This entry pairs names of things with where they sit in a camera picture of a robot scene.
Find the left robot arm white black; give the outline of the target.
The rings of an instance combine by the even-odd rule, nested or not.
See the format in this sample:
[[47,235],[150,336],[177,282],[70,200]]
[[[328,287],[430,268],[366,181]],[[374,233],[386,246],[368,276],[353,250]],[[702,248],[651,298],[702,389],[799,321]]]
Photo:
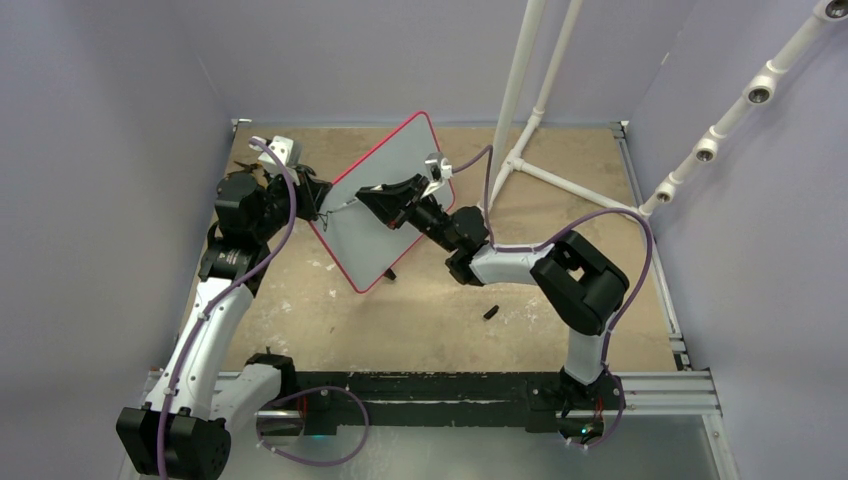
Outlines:
[[253,355],[233,384],[216,388],[270,262],[269,240],[290,231],[297,218],[315,219],[332,188],[308,166],[295,167],[291,185],[281,174],[264,177],[260,184],[246,166],[218,183],[217,219],[207,232],[187,331],[141,406],[124,408],[117,419],[117,434],[141,475],[217,479],[233,436],[257,411],[266,404],[284,409],[297,399],[292,360],[271,353]]

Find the black marker cap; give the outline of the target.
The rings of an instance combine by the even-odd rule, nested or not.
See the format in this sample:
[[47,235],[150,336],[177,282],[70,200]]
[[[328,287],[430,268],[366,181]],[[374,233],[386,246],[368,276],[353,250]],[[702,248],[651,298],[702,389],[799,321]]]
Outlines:
[[482,315],[482,318],[484,320],[490,320],[498,313],[498,311],[499,311],[499,306],[494,305]]

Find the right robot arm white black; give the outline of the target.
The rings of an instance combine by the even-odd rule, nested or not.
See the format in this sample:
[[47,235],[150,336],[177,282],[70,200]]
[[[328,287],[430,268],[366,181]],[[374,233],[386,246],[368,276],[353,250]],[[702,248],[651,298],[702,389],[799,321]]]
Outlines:
[[416,174],[397,184],[363,187],[355,198],[387,228],[410,225],[447,251],[446,267],[461,285],[538,287],[569,329],[558,397],[571,408],[620,400],[622,388],[606,354],[609,328],[630,288],[624,272],[574,230],[547,243],[496,246],[480,208],[449,213],[428,187]]

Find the black whiteboard marker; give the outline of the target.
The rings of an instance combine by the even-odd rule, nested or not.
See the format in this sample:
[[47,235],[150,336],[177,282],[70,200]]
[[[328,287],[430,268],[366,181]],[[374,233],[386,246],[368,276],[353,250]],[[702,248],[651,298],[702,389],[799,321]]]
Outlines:
[[359,203],[359,199],[357,199],[357,198],[353,198],[353,199],[351,199],[351,200],[349,200],[349,201],[346,201],[346,202],[344,202],[344,203],[342,203],[342,204],[340,204],[340,205],[338,205],[338,206],[335,206],[335,207],[330,208],[330,209],[327,211],[327,213],[328,213],[328,214],[329,214],[329,213],[335,213],[335,212],[338,212],[338,211],[343,210],[343,209],[345,209],[345,208],[351,207],[351,206],[353,206],[353,205],[355,205],[355,204],[357,204],[357,203]]

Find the whiteboard with red frame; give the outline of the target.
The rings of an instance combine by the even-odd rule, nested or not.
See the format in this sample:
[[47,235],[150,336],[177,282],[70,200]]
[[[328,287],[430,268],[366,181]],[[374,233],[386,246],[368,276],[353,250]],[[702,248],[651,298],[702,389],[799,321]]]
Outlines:
[[410,219],[423,203],[453,207],[450,177],[430,116],[418,111],[332,182],[310,226],[353,291],[370,290],[424,236]]

